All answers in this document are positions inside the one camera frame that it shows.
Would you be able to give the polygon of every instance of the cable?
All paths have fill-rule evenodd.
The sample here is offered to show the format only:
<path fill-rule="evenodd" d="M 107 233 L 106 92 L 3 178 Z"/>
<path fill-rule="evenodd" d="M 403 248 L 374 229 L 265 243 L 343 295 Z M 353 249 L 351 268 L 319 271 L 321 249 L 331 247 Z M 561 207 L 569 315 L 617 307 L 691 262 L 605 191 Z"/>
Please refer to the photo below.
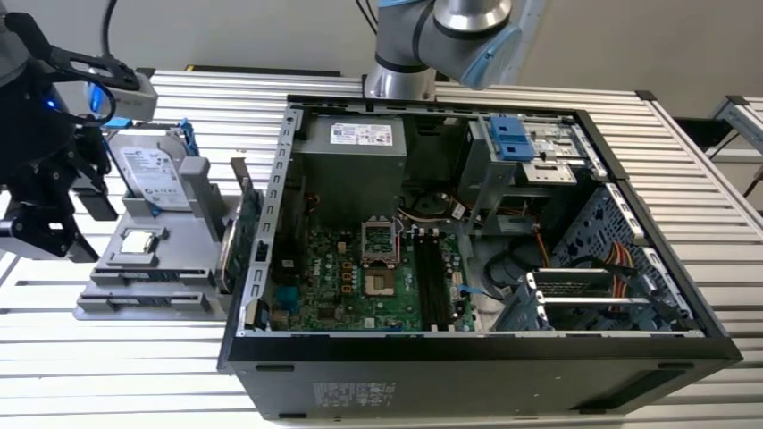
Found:
<path fill-rule="evenodd" d="M 750 183 L 750 186 L 747 186 L 747 189 L 745 191 L 745 194 L 742 194 L 742 196 L 745 198 L 750 197 L 750 194 L 753 193 L 753 191 L 756 190 L 756 187 L 758 186 L 758 179 L 753 180 L 753 183 Z"/>
<path fill-rule="evenodd" d="M 103 56 L 114 58 L 111 54 L 111 45 L 109 42 L 109 30 L 111 28 L 111 15 L 115 13 L 118 0 L 109 0 L 107 11 L 105 12 L 105 20 L 101 23 L 101 51 Z"/>
<path fill-rule="evenodd" d="M 450 218 L 449 217 L 443 217 L 443 215 L 446 215 L 446 213 L 441 213 L 441 214 L 422 214 L 419 212 L 413 213 L 409 209 L 403 208 L 403 207 L 398 207 L 398 211 L 401 212 L 402 215 L 405 215 L 407 218 L 410 218 L 414 222 L 419 222 L 419 223 L 430 223 L 430 222 L 442 222 L 442 221 L 447 221 Z"/>
<path fill-rule="evenodd" d="M 543 257 L 543 267 L 549 268 L 551 266 L 551 262 L 549 261 L 549 254 L 546 253 L 545 239 L 542 239 L 542 237 L 541 237 L 539 228 L 534 228 L 534 232 L 535 232 L 535 239 L 538 240 L 538 247 L 541 248 L 541 255 Z"/>
<path fill-rule="evenodd" d="M 374 26 L 374 23 L 371 22 L 371 18 L 369 18 L 369 13 L 366 13 L 366 9 L 365 9 L 363 5 L 361 4 L 361 0 L 355 0 L 355 4 L 358 5 L 358 9 L 361 9 L 361 13 L 363 14 L 363 17 L 366 18 L 366 22 L 369 22 L 369 27 L 371 27 L 371 31 L 374 31 L 374 34 L 377 34 L 377 27 Z"/>
<path fill-rule="evenodd" d="M 713 152 L 713 155 L 710 155 L 707 157 L 707 159 L 714 159 L 715 156 L 718 154 L 721 154 L 721 151 L 726 149 L 726 147 L 729 146 L 729 143 L 731 143 L 733 141 L 737 140 L 737 138 L 739 137 L 739 131 L 737 132 L 737 134 L 718 147 L 718 150 L 715 150 L 715 152 Z"/>
<path fill-rule="evenodd" d="M 374 24 L 379 25 L 379 20 L 377 19 L 377 15 L 374 14 L 374 7 L 371 7 L 371 0 L 366 0 L 366 6 L 369 7 L 369 14 L 371 15 L 371 19 L 374 20 Z"/>

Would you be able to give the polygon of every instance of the power supply label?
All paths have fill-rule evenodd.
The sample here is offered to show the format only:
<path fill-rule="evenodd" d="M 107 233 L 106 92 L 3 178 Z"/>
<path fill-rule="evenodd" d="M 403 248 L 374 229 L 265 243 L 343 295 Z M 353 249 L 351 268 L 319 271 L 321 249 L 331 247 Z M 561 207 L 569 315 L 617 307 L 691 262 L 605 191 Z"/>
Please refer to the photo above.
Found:
<path fill-rule="evenodd" d="M 123 147 L 122 157 L 139 186 L 134 192 L 162 209 L 189 208 L 189 199 L 170 155 L 161 149 Z"/>
<path fill-rule="evenodd" d="M 335 123 L 333 145 L 393 146 L 393 125 Z"/>
<path fill-rule="evenodd" d="M 314 383 L 319 407 L 389 407 L 397 383 Z"/>

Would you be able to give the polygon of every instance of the black cable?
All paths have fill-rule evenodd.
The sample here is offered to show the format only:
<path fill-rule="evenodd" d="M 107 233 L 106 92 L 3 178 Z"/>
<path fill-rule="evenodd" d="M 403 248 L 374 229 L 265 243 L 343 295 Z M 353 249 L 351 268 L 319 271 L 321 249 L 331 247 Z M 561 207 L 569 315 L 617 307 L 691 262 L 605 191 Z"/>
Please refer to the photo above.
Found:
<path fill-rule="evenodd" d="M 107 11 L 105 12 L 105 20 L 101 23 L 101 51 L 103 56 L 114 58 L 111 54 L 111 45 L 109 43 L 109 29 L 111 28 L 111 15 L 115 13 L 118 0 L 109 0 Z"/>
<path fill-rule="evenodd" d="M 377 34 L 377 27 L 374 26 L 374 23 L 371 22 L 371 18 L 369 18 L 369 13 L 366 13 L 366 9 L 365 9 L 363 5 L 361 4 L 361 0 L 355 0 L 355 4 L 358 4 L 358 9 L 361 9 L 361 13 L 363 14 L 363 17 L 366 18 L 366 22 L 369 22 L 369 27 L 371 27 L 371 31 L 374 31 L 374 34 Z"/>
<path fill-rule="evenodd" d="M 371 0 L 366 0 L 366 6 L 369 7 L 369 14 L 371 15 L 371 19 L 374 20 L 374 24 L 379 25 L 379 20 L 377 19 L 377 15 L 374 14 L 374 7 L 371 7 Z"/>
<path fill-rule="evenodd" d="M 758 179 L 753 180 L 753 183 L 750 183 L 750 186 L 747 186 L 747 190 L 745 191 L 745 194 L 742 194 L 745 198 L 750 197 L 750 194 L 756 190 L 757 186 L 758 186 Z"/>
<path fill-rule="evenodd" d="M 713 152 L 713 155 L 710 155 L 707 157 L 707 159 L 714 159 L 715 156 L 718 154 L 721 154 L 721 151 L 726 149 L 726 147 L 729 146 L 729 143 L 731 143 L 733 141 L 737 140 L 737 138 L 739 137 L 739 132 L 737 132 L 737 134 L 718 147 L 718 150 L 715 150 L 715 152 Z"/>

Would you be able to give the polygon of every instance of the blue plastic clip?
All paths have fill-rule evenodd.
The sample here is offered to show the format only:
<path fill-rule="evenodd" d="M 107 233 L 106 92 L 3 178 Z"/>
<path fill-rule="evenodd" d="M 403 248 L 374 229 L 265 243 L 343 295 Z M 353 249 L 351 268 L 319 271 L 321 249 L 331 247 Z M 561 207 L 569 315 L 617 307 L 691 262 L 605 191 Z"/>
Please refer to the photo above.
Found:
<path fill-rule="evenodd" d="M 533 161 L 534 143 L 518 117 L 490 116 L 490 136 L 503 161 Z"/>

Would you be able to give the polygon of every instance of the slatted metal surface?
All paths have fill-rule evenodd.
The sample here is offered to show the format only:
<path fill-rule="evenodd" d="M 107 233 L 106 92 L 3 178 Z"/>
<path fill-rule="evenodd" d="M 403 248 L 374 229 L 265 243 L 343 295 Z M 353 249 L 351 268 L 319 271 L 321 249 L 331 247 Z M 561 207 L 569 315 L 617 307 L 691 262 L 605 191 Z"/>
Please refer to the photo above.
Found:
<path fill-rule="evenodd" d="M 159 71 L 157 119 L 195 124 L 211 177 L 223 192 L 238 184 L 227 166 L 245 156 L 259 188 L 274 159 L 286 95 L 355 97 L 358 79 Z M 763 234 L 760 219 L 671 127 L 662 107 L 633 92 L 498 87 L 482 92 L 441 84 L 445 102 L 589 110 L 634 179 L 694 281 L 743 351 L 745 362 L 630 416 L 586 425 L 626 429 L 763 426 Z M 113 202 L 125 184 L 109 179 Z M 103 250 L 114 223 L 78 216 Z M 91 265 L 0 258 L 0 427 L 270 425 L 234 377 L 215 370 L 221 323 L 78 322 L 71 316 Z M 567 420 L 543 421 L 565 427 Z M 498 425 L 497 420 L 369 421 L 362 427 Z M 323 422 L 322 425 L 337 425 Z"/>

